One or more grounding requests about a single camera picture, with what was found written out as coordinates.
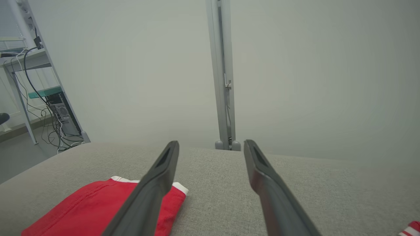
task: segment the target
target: white partition panel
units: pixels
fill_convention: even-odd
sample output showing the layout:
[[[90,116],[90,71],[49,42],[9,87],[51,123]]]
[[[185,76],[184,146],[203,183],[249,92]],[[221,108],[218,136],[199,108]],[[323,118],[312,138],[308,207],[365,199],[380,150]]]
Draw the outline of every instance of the white partition panel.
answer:
[[[204,1],[29,0],[92,142],[214,148],[219,140]]]
[[[232,0],[236,139],[281,155],[418,157],[419,9]]]

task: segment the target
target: red and white striped cloth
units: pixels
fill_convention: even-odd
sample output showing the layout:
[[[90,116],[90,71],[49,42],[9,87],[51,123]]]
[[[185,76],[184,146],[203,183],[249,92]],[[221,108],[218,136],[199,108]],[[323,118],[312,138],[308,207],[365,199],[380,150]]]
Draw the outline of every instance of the red and white striped cloth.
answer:
[[[420,222],[413,221],[411,222],[408,227],[399,233],[400,236],[420,236]]]
[[[139,180],[114,176],[88,184],[22,231],[22,236],[100,236]],[[160,206],[155,236],[169,236],[188,189],[173,183]]]

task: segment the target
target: gray fabric surface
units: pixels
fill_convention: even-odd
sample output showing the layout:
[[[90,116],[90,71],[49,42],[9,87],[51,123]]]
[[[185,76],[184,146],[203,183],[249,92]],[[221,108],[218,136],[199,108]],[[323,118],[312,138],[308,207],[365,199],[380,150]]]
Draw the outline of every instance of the gray fabric surface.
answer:
[[[140,179],[160,152],[85,144],[34,166],[0,185],[0,235],[19,235],[93,181]],[[267,158],[324,236],[393,236],[420,219],[418,165]],[[189,192],[171,235],[266,235],[242,152],[181,147],[175,181]]]

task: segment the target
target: desk leg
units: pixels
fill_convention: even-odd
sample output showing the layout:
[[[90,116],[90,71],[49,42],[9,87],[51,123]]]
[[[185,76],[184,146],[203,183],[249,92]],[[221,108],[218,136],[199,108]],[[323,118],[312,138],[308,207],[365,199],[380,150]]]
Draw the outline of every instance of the desk leg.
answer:
[[[31,136],[32,142],[34,143],[34,145],[38,144],[37,140],[35,139],[34,133],[32,132],[32,128],[31,128],[31,120],[29,119],[28,116],[28,112],[26,110],[26,104],[20,94],[20,90],[19,90],[19,85],[17,82],[17,77],[16,75],[13,73],[12,76],[13,78],[10,76],[9,73],[6,73],[7,78],[9,80],[10,83],[10,87],[12,88],[13,91],[13,95],[15,96],[16,99],[16,103],[18,105],[19,111],[21,112],[22,117],[25,120],[25,125],[26,128],[28,129],[28,133]]]

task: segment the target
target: floor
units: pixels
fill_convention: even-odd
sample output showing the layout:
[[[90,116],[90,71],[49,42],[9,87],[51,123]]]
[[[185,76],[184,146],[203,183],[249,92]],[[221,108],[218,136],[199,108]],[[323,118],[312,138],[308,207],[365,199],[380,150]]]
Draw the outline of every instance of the floor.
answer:
[[[57,147],[41,139],[41,134],[43,134],[44,139],[47,140],[46,130],[42,133],[42,127],[40,127],[33,131],[38,141],[37,145],[33,144],[28,133],[0,143],[0,184],[57,154]],[[51,140],[55,137],[52,143],[58,145],[57,134],[53,133],[50,137]],[[74,141],[82,140],[79,137],[66,138]]]

